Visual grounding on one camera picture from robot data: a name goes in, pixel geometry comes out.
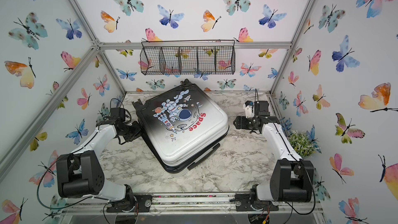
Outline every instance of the blue butterfly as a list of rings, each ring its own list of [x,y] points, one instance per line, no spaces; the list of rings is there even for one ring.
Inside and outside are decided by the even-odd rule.
[[[162,25],[167,25],[168,23],[170,23],[170,26],[173,29],[178,27],[178,23],[176,23],[176,21],[180,21],[184,17],[184,13],[178,13],[178,14],[172,15],[174,10],[170,11],[170,13],[168,13],[167,10],[165,8],[163,8],[161,5],[158,5],[158,9],[159,9],[159,14],[161,14],[163,16],[163,18],[160,19],[159,22]]]
[[[133,76],[135,76],[137,73],[129,73],[128,71],[124,72],[120,69],[116,69],[116,70],[120,73],[119,77],[121,79],[130,79],[130,81],[135,81],[135,78]]]
[[[348,36],[346,35],[343,42],[340,44],[340,51],[333,51],[331,56],[333,61],[338,61],[336,65],[336,70],[338,72],[344,70],[344,64],[346,64],[347,67],[358,67],[360,65],[360,62],[348,55],[353,52],[351,49],[348,50]]]
[[[206,73],[206,71],[203,71],[202,73],[198,73],[196,75],[193,75],[195,78],[202,78],[204,81],[206,81],[208,79],[209,73]]]
[[[73,23],[70,23],[70,19],[67,20],[68,22],[65,22],[61,19],[56,19],[57,23],[61,26],[63,30],[67,30],[67,38],[69,40],[73,39],[73,34],[76,35],[76,37],[81,38],[82,37],[82,32],[80,30],[77,30],[80,28],[77,20],[75,20]]]
[[[264,18],[260,19],[258,22],[261,25],[264,25],[268,23],[269,28],[275,27],[276,23],[275,21],[282,20],[284,17],[286,17],[287,13],[281,13],[281,14],[275,14],[278,10],[274,10],[273,12],[271,9],[268,7],[268,5],[263,6],[263,15],[265,16]]]
[[[344,15],[346,14],[345,10],[337,10],[334,11],[334,9],[336,8],[336,5],[333,7],[333,5],[331,5],[331,11],[330,8],[325,5],[322,8],[322,16],[319,19],[319,29],[321,29],[323,26],[327,26],[328,27],[328,31],[329,33],[334,31],[334,29],[336,28],[338,21],[337,19],[341,19],[344,17]]]
[[[88,130],[84,129],[84,119],[82,120],[82,122],[80,123],[79,128],[77,128],[76,125],[76,130],[75,132],[71,132],[68,135],[66,135],[66,138],[74,138],[73,143],[74,144],[79,144],[80,143],[80,139],[83,138],[83,136],[87,136],[88,134]]]
[[[47,30],[44,28],[44,25],[37,22],[39,18],[34,12],[30,12],[26,17],[26,25],[22,23],[21,19],[18,18],[18,20],[20,23],[15,23],[21,25],[24,29],[14,28],[8,32],[8,36],[15,40],[21,40],[22,44],[26,47],[32,47],[37,50],[39,48],[36,41],[36,39],[39,40],[38,36],[47,37]]]
[[[312,125],[311,133],[307,131],[307,136],[308,136],[308,139],[314,144],[315,149],[319,153],[322,153],[321,152],[321,148],[319,147],[318,143],[316,142],[318,139],[315,138],[315,127],[314,127],[314,125]]]
[[[272,74],[268,75],[268,78],[275,78],[278,75],[278,72],[276,71],[275,68],[271,68]]]

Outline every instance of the yellow butterfly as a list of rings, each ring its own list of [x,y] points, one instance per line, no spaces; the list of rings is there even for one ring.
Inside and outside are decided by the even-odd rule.
[[[216,20],[213,17],[213,15],[210,13],[210,11],[206,10],[205,13],[203,13],[203,19],[205,20],[206,23],[202,24],[201,26],[203,32],[208,32],[209,30],[212,30],[220,18],[221,16],[218,17]]]

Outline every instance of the metal bar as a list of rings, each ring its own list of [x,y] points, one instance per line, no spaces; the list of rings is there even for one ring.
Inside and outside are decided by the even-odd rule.
[[[281,66],[279,67],[279,70],[278,70],[278,75],[276,76],[276,79],[275,79],[275,81],[272,84],[271,93],[274,93],[275,88],[278,85],[278,83],[280,81],[280,78],[282,77],[282,74],[283,74],[283,72],[284,72],[284,70],[286,68],[286,64],[289,61],[289,58],[293,55],[293,52],[295,50],[294,48],[296,47],[296,45],[297,45],[297,43],[299,41],[299,38],[302,35],[302,31],[304,29],[305,23],[306,23],[309,15],[311,14],[312,9],[314,8],[315,3],[316,3],[316,0],[308,0],[308,2],[307,2],[306,8],[305,8],[304,12],[301,15],[301,19],[300,19],[300,22],[299,22],[299,24],[298,24],[298,26],[296,28],[295,34],[293,35],[293,39],[292,39],[292,42],[291,42],[292,43],[292,48],[288,52],[286,52],[286,55],[283,58],[282,64],[281,64]]]
[[[102,50],[121,50],[121,49],[142,49],[140,42],[104,42],[99,46]],[[148,42],[145,47],[181,47],[181,46],[233,46],[233,44],[223,42],[203,42],[203,41],[180,41],[180,42]],[[235,49],[261,49],[261,48],[281,48],[290,49],[291,42],[236,42]]]
[[[119,76],[116,73],[116,69],[113,67],[112,63],[109,62],[108,56],[104,50],[100,50],[101,58],[104,62],[105,67],[108,69],[112,79],[116,82],[117,87],[122,91],[123,96],[126,95],[126,89],[124,88]]]
[[[44,104],[39,114],[32,120],[31,124],[26,128],[21,136],[18,137],[15,144],[8,150],[6,156],[0,161],[0,182],[6,177],[8,172],[12,169],[13,165],[26,151],[30,142],[36,137],[38,132],[51,117],[52,113],[59,106],[59,102],[67,95],[73,85],[80,78],[82,73],[91,63],[92,59],[98,54],[99,50],[90,48],[83,56],[81,62],[73,69],[71,75],[60,86],[52,97]]]
[[[86,16],[83,14],[83,10],[80,7],[79,3],[77,2],[77,0],[68,0],[70,6],[73,9],[73,12],[76,14],[80,24],[82,25],[83,29],[85,30],[85,32],[88,34],[88,36],[90,37],[90,40],[92,41],[92,44],[98,44],[99,40],[96,36],[96,34],[94,33],[93,29],[90,26],[90,23],[88,22]]]

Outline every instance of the orange butterfly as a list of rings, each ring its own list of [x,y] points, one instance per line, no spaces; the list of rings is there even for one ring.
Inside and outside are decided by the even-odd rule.
[[[32,65],[30,64],[30,57],[28,57],[29,67],[26,64],[19,62],[5,61],[6,68],[10,74],[15,74],[16,77],[22,76],[20,85],[21,87],[32,88],[35,84],[34,78],[36,78],[33,72]]]
[[[219,16],[216,20],[210,13],[210,11],[206,10],[205,13],[203,13],[203,19],[206,23],[202,24],[201,26],[203,32],[208,32],[209,30],[212,30],[220,18],[221,16]]]
[[[388,102],[390,100],[391,84],[383,83],[375,87],[375,91],[372,92],[372,97],[368,95],[361,95],[361,101],[358,105],[363,109],[373,110],[371,112],[377,111],[387,111],[393,110],[398,111],[398,108],[387,108]]]
[[[106,29],[109,33],[117,30],[117,23],[119,22],[120,17],[117,17],[117,20],[115,21],[111,16],[109,16],[108,13],[101,11],[101,18],[104,22],[107,23],[103,28]]]
[[[330,103],[324,99],[325,94],[322,94],[322,86],[319,85],[318,90],[316,90],[316,94],[312,95],[312,99],[316,101],[316,108],[321,109],[322,106],[330,107]]]

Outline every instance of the butterfly wallpaper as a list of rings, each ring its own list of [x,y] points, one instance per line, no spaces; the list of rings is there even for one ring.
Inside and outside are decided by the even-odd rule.
[[[318,0],[292,62],[278,70],[285,79],[275,104],[291,129],[314,142],[306,159],[317,169],[314,189],[331,223],[395,222],[397,14],[398,0]]]

